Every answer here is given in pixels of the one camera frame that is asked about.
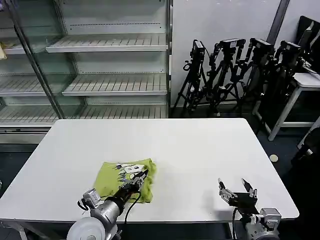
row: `metal shelf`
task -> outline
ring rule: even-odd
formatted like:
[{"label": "metal shelf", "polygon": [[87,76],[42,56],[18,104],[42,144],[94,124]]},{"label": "metal shelf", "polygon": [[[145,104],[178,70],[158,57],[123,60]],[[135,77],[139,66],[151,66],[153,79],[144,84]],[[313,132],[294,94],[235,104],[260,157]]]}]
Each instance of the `metal shelf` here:
[{"label": "metal shelf", "polygon": [[[26,54],[19,39],[9,39],[1,42],[4,45],[3,51],[6,55]],[[43,41],[39,41],[31,44],[31,48],[35,54],[41,53],[46,49],[46,44]]]},{"label": "metal shelf", "polygon": [[166,51],[165,33],[68,35],[46,48],[48,53]]},{"label": "metal shelf", "polygon": [[69,119],[163,119],[166,105],[88,105]]},{"label": "metal shelf", "polygon": [[[79,106],[67,105],[61,108],[72,116]],[[57,120],[58,117],[51,105],[9,105],[0,111],[0,127],[50,127]]]},{"label": "metal shelf", "polygon": [[[60,93],[66,85],[66,76],[47,76],[53,93]],[[0,97],[45,97],[46,94],[36,75],[0,75]]]},{"label": "metal shelf", "polygon": [[80,74],[62,92],[64,96],[166,95],[165,73]]}]

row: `refrigerator display case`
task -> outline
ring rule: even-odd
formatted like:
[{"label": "refrigerator display case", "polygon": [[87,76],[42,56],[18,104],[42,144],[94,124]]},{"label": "refrigerator display case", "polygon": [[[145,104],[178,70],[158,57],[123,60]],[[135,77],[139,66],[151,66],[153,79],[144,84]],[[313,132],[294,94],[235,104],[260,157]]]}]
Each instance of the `refrigerator display case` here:
[{"label": "refrigerator display case", "polygon": [[169,0],[5,1],[0,128],[168,117]]}]

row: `metal cylinder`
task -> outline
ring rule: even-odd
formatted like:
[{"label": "metal cylinder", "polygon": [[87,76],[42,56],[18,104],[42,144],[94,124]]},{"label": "metal cylinder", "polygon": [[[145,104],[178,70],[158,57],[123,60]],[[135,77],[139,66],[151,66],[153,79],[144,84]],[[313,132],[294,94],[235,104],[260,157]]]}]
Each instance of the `metal cylinder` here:
[{"label": "metal cylinder", "polygon": [[116,224],[117,217],[120,214],[121,211],[118,205],[111,200],[106,200],[103,204],[90,211],[91,217],[99,219],[107,231],[111,230]]}]

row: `white wheel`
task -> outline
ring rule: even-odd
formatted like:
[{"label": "white wheel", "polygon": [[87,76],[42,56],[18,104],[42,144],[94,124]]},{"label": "white wheel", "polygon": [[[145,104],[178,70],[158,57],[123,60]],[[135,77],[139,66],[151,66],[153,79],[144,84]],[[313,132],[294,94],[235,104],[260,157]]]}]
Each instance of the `white wheel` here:
[{"label": "white wheel", "polygon": [[66,240],[105,240],[106,230],[94,217],[84,217],[70,228]]}]

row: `black chair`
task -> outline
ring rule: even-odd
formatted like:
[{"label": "black chair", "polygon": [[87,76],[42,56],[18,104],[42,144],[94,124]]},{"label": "black chair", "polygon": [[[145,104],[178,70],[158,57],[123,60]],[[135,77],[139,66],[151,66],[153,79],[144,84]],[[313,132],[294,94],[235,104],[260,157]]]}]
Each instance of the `black chair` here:
[{"label": "black chair", "polygon": [[308,150],[311,150],[314,154],[320,154],[320,127],[315,128],[306,136],[300,150],[291,160],[291,164],[294,165],[299,159],[305,156]]},{"label": "black chair", "polygon": [[300,214],[295,220],[282,222],[279,228],[280,233],[286,233],[286,230],[293,231],[302,240],[315,239],[318,236],[317,231],[314,230],[314,223],[318,222],[316,196],[319,189],[319,163],[320,127],[315,128],[305,138],[301,149],[291,160],[292,168],[282,177]]}]

